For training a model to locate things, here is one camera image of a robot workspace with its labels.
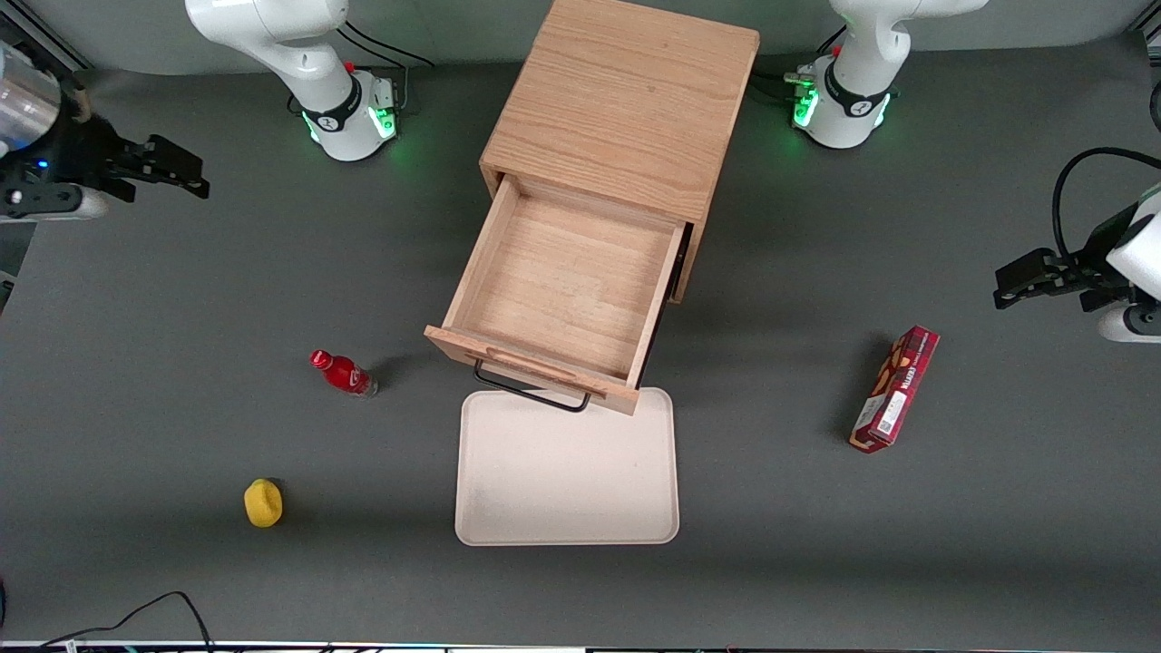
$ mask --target red bottle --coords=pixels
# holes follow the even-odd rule
[[[327,383],[345,393],[367,399],[378,392],[375,379],[345,356],[331,356],[318,350],[310,356],[310,364],[323,371]]]

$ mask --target open drawer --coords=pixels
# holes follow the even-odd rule
[[[485,383],[512,389],[505,376],[572,396],[574,409],[632,415],[685,231],[505,175],[442,328],[424,333]]]

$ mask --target black metal handle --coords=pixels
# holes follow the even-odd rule
[[[499,381],[493,381],[491,379],[484,379],[483,376],[479,375],[479,368],[483,365],[484,365],[484,361],[482,359],[477,358],[476,359],[476,367],[474,369],[474,374],[475,374],[477,381],[479,381],[481,383],[483,383],[483,385],[485,385],[485,386],[488,386],[490,388],[496,388],[497,390],[504,390],[504,392],[507,392],[507,393],[512,393],[512,394],[514,394],[517,396],[522,396],[524,399],[531,399],[532,401],[535,401],[538,403],[542,403],[545,406],[551,406],[553,408],[560,408],[561,410],[564,410],[564,411],[568,411],[568,412],[580,412],[585,408],[589,408],[589,400],[592,397],[592,395],[589,394],[589,393],[584,394],[584,399],[580,400],[580,406],[569,406],[567,403],[561,403],[558,401],[553,401],[550,399],[546,399],[546,397],[542,397],[540,395],[534,395],[534,394],[532,394],[532,393],[529,393],[527,390],[521,390],[520,388],[513,388],[512,386],[506,386],[506,385],[504,385],[504,383],[502,383]]]

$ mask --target red box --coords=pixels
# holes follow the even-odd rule
[[[903,418],[928,371],[939,335],[915,326],[890,346],[890,356],[879,368],[879,379],[851,431],[851,444],[874,453],[895,444]]]

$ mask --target green led light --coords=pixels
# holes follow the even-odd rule
[[[889,103],[890,103],[890,93],[887,93],[887,96],[882,99],[882,107],[879,109],[879,117],[874,119],[875,127],[882,124],[882,116],[886,115],[887,105]]]
[[[310,123],[310,119],[307,117],[307,112],[302,113],[302,120],[307,123],[307,129],[310,130],[310,139],[318,143],[318,134],[315,134],[315,125]]]
[[[375,129],[378,130],[378,135],[383,137],[384,141],[395,136],[395,112],[391,109],[376,109],[375,107],[367,107],[367,113],[370,115],[370,120],[375,123]]]
[[[814,109],[817,106],[819,92],[810,88],[810,92],[800,98],[798,105],[794,107],[794,122],[803,128],[810,124],[810,119],[814,117]]]

